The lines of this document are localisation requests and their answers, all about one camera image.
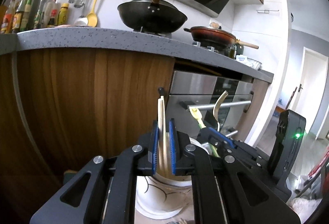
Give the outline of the lone wooden chopstick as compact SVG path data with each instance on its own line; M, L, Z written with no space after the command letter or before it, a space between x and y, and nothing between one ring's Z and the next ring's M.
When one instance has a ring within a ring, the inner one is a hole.
M165 176L164 157L163 157L163 96L158 99L158 174Z

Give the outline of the gold fork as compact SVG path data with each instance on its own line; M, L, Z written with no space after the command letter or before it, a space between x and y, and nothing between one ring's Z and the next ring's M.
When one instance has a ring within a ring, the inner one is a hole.
M213 110L212 110L212 114L217 122L217 131L220 131L220 121L219 121L219 110L220 110L220 106L222 105L222 103L224 102L224 100L226 99L226 97L228 96L228 92L224 91L219 98L217 99Z

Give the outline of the yellow plastic fork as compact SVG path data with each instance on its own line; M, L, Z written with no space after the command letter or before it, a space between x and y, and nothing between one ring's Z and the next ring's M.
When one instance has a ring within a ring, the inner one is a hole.
M201 129L206 128L206 126L204 125L204 122L202 121L202 114L201 114L200 110L195 107L189 107L189 111L190 111L191 115L197 120L198 126ZM213 146L212 144L209 144L209 146L212 151L212 155L215 157L219 157L216 147Z

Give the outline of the white ceramic double utensil holder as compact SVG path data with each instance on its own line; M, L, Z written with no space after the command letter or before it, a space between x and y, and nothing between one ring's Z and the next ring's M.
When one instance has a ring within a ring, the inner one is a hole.
M138 177L135 208L151 219L169 219L193 204L190 176L174 176L171 167L163 168L159 155L156 174Z

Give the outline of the wooden cabinet door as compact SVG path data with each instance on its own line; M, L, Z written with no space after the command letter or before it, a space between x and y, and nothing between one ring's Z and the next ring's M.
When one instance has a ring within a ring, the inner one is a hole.
M136 144L157 117L174 59L135 51L57 48L17 55L21 101L32 136L54 171Z

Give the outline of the red-brown pan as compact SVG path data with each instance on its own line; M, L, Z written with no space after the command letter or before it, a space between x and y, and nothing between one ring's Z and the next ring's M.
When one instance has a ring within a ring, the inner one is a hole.
M190 29L184 28L183 30L185 32L189 32L192 35L193 40L196 42L219 44L225 47L239 44L253 49L259 49L257 45L242 42L241 40L238 40L233 34L221 29L191 27Z

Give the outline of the yellow hanging spoon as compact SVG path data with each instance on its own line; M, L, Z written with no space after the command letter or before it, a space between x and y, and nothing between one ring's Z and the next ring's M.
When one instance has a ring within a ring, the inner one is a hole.
M88 26L93 27L93 28L96 27L97 23L98 23L98 17L95 12L96 2L97 2L97 0L93 0L91 10L88 13L88 15L86 15Z

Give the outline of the grey countertop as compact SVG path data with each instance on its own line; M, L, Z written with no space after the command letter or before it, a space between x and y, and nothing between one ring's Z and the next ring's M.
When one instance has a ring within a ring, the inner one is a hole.
M61 27L1 35L2 55L14 51L57 47L86 47L158 54L224 68L267 83L272 83L274 78L274 74L270 72L255 70L203 47L141 32L104 28Z

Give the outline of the oil bottle yellow cap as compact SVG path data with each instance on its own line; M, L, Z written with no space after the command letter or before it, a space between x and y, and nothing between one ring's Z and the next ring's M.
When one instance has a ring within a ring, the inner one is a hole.
M33 29L39 29L41 27L42 13L44 12L44 7L48 0L40 0L37 13L34 17L34 26Z

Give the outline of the red cap sauce bottle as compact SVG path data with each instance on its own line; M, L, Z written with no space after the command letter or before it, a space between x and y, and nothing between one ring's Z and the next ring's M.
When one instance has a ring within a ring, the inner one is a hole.
M19 6L15 12L14 18L13 18L13 24L12 24L12 32L18 33L20 30L22 17L24 14L24 8L26 6L27 0L21 0L19 3Z

